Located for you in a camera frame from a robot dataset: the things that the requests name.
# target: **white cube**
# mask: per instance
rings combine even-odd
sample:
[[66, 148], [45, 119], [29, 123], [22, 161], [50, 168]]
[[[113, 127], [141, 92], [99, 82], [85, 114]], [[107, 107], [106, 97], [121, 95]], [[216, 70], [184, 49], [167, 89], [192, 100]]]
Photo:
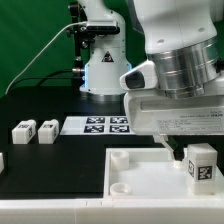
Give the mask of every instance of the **white cube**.
[[21, 121], [12, 130], [13, 144], [28, 144], [36, 134], [36, 122], [34, 120]]
[[38, 130], [39, 144], [53, 144], [59, 133], [57, 120], [45, 121]]
[[188, 145], [187, 185], [193, 194], [214, 194], [217, 151], [209, 144]]

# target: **black table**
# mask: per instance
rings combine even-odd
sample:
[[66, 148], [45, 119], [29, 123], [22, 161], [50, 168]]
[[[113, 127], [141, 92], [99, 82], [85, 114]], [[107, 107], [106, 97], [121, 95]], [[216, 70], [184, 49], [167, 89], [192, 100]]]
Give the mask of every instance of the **black table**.
[[123, 116], [122, 102], [99, 103], [81, 98], [71, 87], [23, 87], [0, 100], [0, 152], [7, 172], [0, 175], [0, 199], [101, 198], [106, 148], [159, 147], [150, 136], [58, 136], [53, 145], [12, 144], [12, 129], [33, 119], [67, 116]]

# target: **marker on cube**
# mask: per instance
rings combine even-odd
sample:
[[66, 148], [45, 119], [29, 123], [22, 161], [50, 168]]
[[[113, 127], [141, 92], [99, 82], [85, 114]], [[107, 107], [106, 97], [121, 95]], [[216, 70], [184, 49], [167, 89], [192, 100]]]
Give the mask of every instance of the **marker on cube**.
[[34, 120], [21, 121], [12, 130], [13, 144], [28, 144], [36, 134], [36, 122]]
[[53, 144], [59, 134], [57, 120], [45, 121], [38, 130], [39, 144]]
[[214, 194], [217, 151], [209, 144], [188, 145], [187, 185], [193, 194]]

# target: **white block with black marker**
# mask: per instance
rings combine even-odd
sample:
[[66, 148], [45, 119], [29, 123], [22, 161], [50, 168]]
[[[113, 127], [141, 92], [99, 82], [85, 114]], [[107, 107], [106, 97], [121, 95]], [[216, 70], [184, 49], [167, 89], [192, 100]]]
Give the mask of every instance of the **white block with black marker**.
[[191, 144], [187, 151], [187, 185], [193, 194], [215, 194], [217, 151], [209, 144]]
[[13, 144], [28, 144], [36, 134], [36, 122], [34, 120], [21, 121], [12, 130]]
[[39, 144], [53, 144], [59, 134], [57, 120], [45, 121], [38, 130]]

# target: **metal cylinder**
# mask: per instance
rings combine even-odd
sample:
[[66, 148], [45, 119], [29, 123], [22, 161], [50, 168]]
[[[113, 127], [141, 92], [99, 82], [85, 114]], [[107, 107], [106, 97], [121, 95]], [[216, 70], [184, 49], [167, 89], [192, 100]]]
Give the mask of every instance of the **metal cylinder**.
[[159, 80], [159, 89], [174, 99], [204, 94], [203, 84], [217, 78], [219, 54], [216, 38], [187, 48], [148, 55], [153, 61]]

